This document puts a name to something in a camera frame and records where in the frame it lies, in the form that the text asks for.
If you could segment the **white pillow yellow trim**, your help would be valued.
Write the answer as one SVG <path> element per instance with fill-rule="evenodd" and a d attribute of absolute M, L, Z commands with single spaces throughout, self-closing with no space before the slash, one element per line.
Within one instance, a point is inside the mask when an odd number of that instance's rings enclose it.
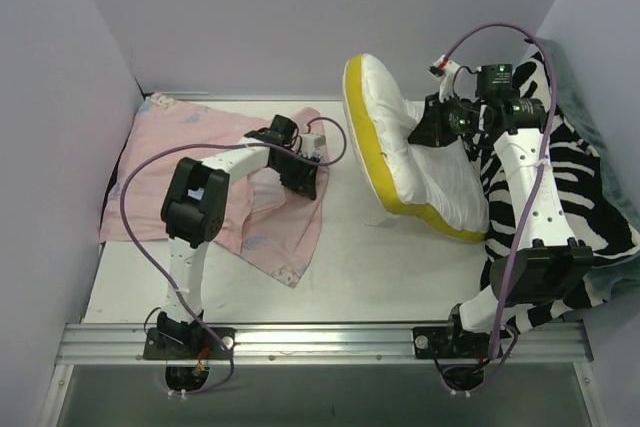
<path fill-rule="evenodd" d="M 380 205 L 453 239 L 482 241 L 488 202 L 462 142 L 435 148 L 410 144 L 424 106 L 406 99 L 371 54 L 347 61 L 342 93 L 352 149 Z"/>

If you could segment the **pink pillowcase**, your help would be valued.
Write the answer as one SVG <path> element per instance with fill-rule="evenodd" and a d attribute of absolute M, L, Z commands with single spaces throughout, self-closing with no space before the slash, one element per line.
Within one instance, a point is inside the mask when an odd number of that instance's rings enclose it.
<path fill-rule="evenodd" d="M 235 144 L 246 133 L 266 127 L 270 117 L 255 117 L 154 94 L 136 113 L 119 160 L 117 179 L 103 213 L 100 239 L 126 241 L 121 219 L 128 218 L 141 241 L 164 240 L 160 212 L 171 177 L 183 152 L 159 159 L 142 171 L 127 189 L 132 171 L 153 155 L 191 144 L 188 155 L 213 155 L 215 144 Z M 295 287 L 313 257 L 322 228 L 321 202 L 329 173 L 316 177 L 317 198 L 309 200 L 282 187 L 276 172 L 263 169 L 231 186 L 221 232 L 215 243 L 238 255 L 278 282 Z"/>

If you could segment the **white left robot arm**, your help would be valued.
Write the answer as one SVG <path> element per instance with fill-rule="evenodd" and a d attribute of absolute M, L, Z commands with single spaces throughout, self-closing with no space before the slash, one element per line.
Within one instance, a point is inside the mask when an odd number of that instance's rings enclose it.
<path fill-rule="evenodd" d="M 323 134 L 300 133 L 289 118 L 277 115 L 268 127 L 252 130 L 218 154 L 176 165 L 161 207 L 169 238 L 169 289 L 157 319 L 167 347 L 180 358 L 202 346 L 202 280 L 210 243 L 224 223 L 230 187 L 264 168 L 279 175 L 285 189 L 317 198 L 316 176 Z"/>

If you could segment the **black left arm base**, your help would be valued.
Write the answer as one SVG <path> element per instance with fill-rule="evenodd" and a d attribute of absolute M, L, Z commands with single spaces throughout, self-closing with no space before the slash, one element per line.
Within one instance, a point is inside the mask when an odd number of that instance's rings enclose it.
<path fill-rule="evenodd" d="M 228 360 L 232 355 L 236 330 L 223 326 L 213 326 L 212 330 L 224 341 L 228 351 L 201 328 L 195 330 L 195 339 L 187 342 L 180 342 L 151 328 L 146 335 L 142 357 L 164 361 Z"/>

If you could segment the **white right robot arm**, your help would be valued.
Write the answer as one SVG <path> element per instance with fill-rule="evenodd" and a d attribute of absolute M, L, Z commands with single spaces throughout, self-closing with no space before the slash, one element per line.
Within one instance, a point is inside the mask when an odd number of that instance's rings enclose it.
<path fill-rule="evenodd" d="M 561 205 L 549 151 L 552 113 L 541 100 L 518 93 L 510 64 L 479 67 L 475 99 L 462 99 L 455 92 L 461 69 L 447 58 L 431 66 L 439 91 L 426 97 L 409 140 L 445 147 L 486 135 L 505 174 L 515 234 L 508 253 L 491 263 L 488 286 L 451 312 L 454 324 L 443 342 L 456 356 L 475 349 L 479 333 L 497 334 L 508 322 L 533 326 L 529 315 L 539 307 L 552 317 L 567 312 L 567 298 L 594 264 L 592 249 L 576 236 Z"/>

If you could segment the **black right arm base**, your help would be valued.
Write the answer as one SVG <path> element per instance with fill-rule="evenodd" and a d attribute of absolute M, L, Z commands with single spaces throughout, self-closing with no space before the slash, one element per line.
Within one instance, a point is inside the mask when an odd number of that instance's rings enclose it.
<path fill-rule="evenodd" d="M 418 359 L 487 360 L 487 333 L 451 334 L 444 326 L 421 326 L 412 329 L 414 356 Z"/>

